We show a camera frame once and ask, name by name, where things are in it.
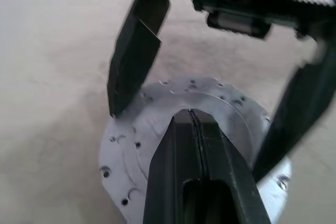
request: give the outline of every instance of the circular metal part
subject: circular metal part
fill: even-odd
[[[218,83],[214,78],[177,78],[143,87],[117,119],[110,118],[99,155],[100,167],[113,170],[102,180],[103,186],[127,223],[142,223],[151,159],[171,118],[182,109],[199,109],[211,114],[249,167],[269,125],[268,115],[260,105],[232,85]],[[263,180],[263,184],[258,184],[264,203],[274,195],[265,187],[275,186],[284,195],[273,199],[268,207],[265,204],[269,215],[272,212],[272,223],[282,212],[278,206],[286,202],[287,193],[277,184],[279,176],[287,176],[288,170],[290,173],[290,162],[286,164]],[[124,199],[128,200],[127,207],[120,205]]]

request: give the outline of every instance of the metal disc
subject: metal disc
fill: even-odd
[[[172,116],[181,109],[211,114],[250,167],[268,129],[261,106],[214,78],[177,78],[142,88],[120,117],[110,119],[99,155],[104,188],[128,223],[142,223],[151,159]],[[286,202],[278,176],[290,177],[289,160],[279,167],[258,185],[272,223]]]

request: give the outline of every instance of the gray floor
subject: gray floor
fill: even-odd
[[[0,223],[120,222],[97,160],[108,63],[130,2],[0,0]],[[315,49],[283,27],[266,41],[209,29],[190,0],[172,0],[160,38],[149,82],[213,76],[271,114]],[[292,154],[282,223],[335,222],[335,121],[333,106]]]

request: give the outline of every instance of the concrete floor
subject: concrete floor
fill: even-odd
[[[266,41],[209,29],[190,0],[171,1],[150,82],[213,76],[272,114],[289,74],[315,49],[283,27]],[[130,3],[0,0],[0,223],[120,223],[97,160],[109,60]],[[336,219],[335,108],[292,154],[281,223]]]

